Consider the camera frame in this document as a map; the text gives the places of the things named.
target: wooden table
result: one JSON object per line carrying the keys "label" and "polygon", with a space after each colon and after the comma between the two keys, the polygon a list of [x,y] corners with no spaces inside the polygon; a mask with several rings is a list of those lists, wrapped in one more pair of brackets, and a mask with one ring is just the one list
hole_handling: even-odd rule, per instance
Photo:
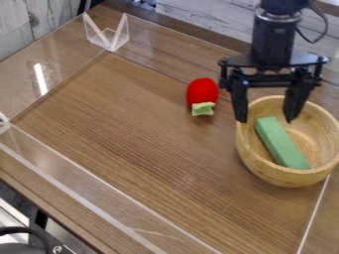
{"label": "wooden table", "polygon": [[[103,28],[115,27],[121,17],[106,5],[91,15]],[[234,111],[226,93],[211,118],[194,118],[186,105],[186,83],[199,76],[218,78],[218,59],[235,52],[134,17],[129,20],[131,42],[117,54],[89,44],[83,23],[75,20],[0,64],[2,82],[14,85],[2,83],[3,101],[10,96],[22,98],[0,102],[13,123],[222,253],[295,253],[323,183],[287,190],[249,172],[235,149]],[[51,52],[61,61],[50,64],[59,67],[61,76],[70,77],[31,105],[42,94],[26,91],[30,95],[25,96],[27,84],[18,83],[23,75],[31,75],[27,69],[35,63],[27,63],[30,59],[51,57]],[[51,76],[51,86],[61,76]],[[330,81],[311,100],[339,117],[335,76],[327,70]],[[281,90],[262,89],[251,97],[273,93]],[[18,115],[19,108],[30,105]],[[70,193],[9,154],[0,155],[2,180],[98,251],[151,252]],[[34,156],[54,174],[65,176],[57,161],[41,153]],[[329,230],[339,210],[331,194],[337,186],[333,176],[322,205],[326,217],[317,218],[302,253],[337,253],[339,234],[337,227]],[[106,203],[107,212],[115,209],[110,196],[94,199]]]}

